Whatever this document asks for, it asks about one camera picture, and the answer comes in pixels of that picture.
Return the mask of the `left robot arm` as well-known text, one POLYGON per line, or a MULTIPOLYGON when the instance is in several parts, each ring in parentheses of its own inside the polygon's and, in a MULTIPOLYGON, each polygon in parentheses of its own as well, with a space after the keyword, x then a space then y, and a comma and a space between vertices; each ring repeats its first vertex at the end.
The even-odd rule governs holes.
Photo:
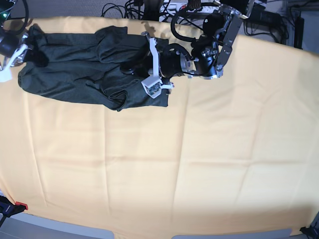
POLYGON ((147 39, 146 44, 131 60, 122 63, 120 70, 126 75, 141 78, 145 93, 153 99, 164 90, 171 92, 174 88, 170 81, 172 77, 220 78, 243 20, 250 16, 253 5, 252 0, 189 0, 173 16, 170 29, 175 38, 190 43, 192 51, 188 52, 177 43, 159 48, 157 39, 145 31, 142 35, 147 39), (203 21, 201 36, 180 35, 175 27, 177 19, 204 6, 212 9, 203 21))

